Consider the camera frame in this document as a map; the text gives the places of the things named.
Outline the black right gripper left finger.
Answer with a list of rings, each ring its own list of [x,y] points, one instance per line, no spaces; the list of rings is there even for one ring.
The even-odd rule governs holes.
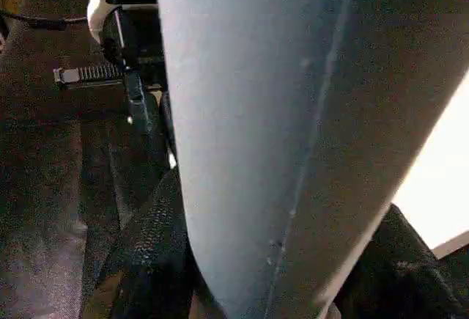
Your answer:
[[[195,266],[178,168],[170,169],[109,250],[82,318],[188,318]]]

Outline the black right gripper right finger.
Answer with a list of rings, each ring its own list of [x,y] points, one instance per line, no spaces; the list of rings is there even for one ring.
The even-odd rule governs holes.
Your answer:
[[[467,318],[468,247],[437,259],[391,206],[333,302],[343,318]]]

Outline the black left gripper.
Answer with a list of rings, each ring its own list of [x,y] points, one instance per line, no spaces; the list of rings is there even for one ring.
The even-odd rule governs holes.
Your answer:
[[[166,89],[166,65],[158,11],[154,7],[118,7],[105,19],[100,49],[104,65],[57,68],[60,90],[116,87],[125,91],[130,124],[142,137],[149,162],[169,168],[168,134],[153,90]]]

